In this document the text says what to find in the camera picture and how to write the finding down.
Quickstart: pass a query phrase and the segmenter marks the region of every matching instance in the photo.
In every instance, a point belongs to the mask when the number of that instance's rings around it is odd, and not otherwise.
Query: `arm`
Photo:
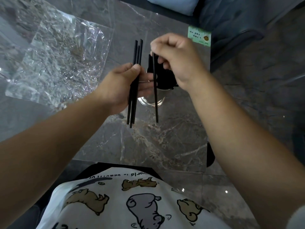
[[[262,228],[285,228],[305,205],[305,168],[287,148],[255,123],[203,67],[192,42],[167,34],[152,51],[188,91],[215,156]]]
[[[0,143],[0,228],[10,225],[48,190],[109,115],[126,108],[130,84],[139,73],[142,81],[152,79],[139,65],[114,69],[88,96]],[[149,95],[152,87],[153,82],[141,83],[139,96]]]

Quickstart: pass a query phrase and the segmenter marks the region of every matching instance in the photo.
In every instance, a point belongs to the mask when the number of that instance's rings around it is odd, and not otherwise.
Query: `cartoon animal print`
[[[131,188],[137,187],[137,186],[141,186],[141,187],[156,187],[157,186],[157,182],[152,181],[152,177],[149,177],[148,179],[144,179],[142,180],[142,178],[138,179],[138,180],[133,180],[133,181],[129,181],[127,179],[125,179],[122,183],[122,190],[123,191],[127,191],[130,190]]]
[[[79,188],[85,187],[85,186],[87,186],[87,185],[96,183],[96,182],[98,182],[99,185],[105,185],[105,183],[100,182],[100,181],[111,180],[111,179],[112,179],[112,178],[108,178],[108,177],[103,177],[103,178],[92,178],[92,179],[89,179],[88,181],[85,181],[85,182],[83,182],[83,183],[77,184],[76,187],[75,187],[74,189],[72,189],[72,190],[69,191],[69,193],[72,192],[72,191],[75,191],[75,190],[77,190],[77,189],[79,189]]]
[[[98,196],[90,191],[89,189],[83,189],[74,192],[63,205],[63,209],[71,203],[80,202],[85,204],[90,210],[94,211],[96,215],[100,215],[105,208],[105,205],[108,203],[109,197],[105,194]]]
[[[128,210],[137,218],[141,229],[158,229],[164,222],[165,218],[158,213],[156,201],[160,200],[154,194],[135,194],[127,200]]]
[[[184,200],[177,200],[177,204],[181,213],[184,214],[190,222],[195,222],[198,219],[198,215],[204,209],[202,206],[198,205],[193,200],[190,200],[188,198]]]

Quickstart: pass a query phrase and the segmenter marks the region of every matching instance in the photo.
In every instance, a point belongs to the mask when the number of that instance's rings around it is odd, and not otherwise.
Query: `left hand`
[[[152,73],[146,73],[144,68],[132,63],[123,64],[107,74],[101,84],[93,92],[101,104],[109,108],[109,114],[115,115],[128,106],[130,85],[140,75],[138,97],[149,96],[153,92]]]

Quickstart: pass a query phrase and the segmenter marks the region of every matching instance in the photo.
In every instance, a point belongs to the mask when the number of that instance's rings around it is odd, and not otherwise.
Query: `right hand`
[[[151,55],[159,56],[158,63],[173,71],[179,87],[189,92],[198,77],[207,74],[193,42],[181,35],[168,33],[151,42]]]

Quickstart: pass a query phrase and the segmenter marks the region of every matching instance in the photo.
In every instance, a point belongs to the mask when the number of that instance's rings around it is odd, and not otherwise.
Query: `forearm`
[[[34,204],[108,117],[93,94],[0,143],[0,228]]]
[[[268,214],[274,226],[273,219],[278,216],[277,228],[283,226],[293,211],[305,204],[301,194],[305,191],[304,167],[210,74],[194,82],[190,96],[219,164],[257,220],[268,225]]]

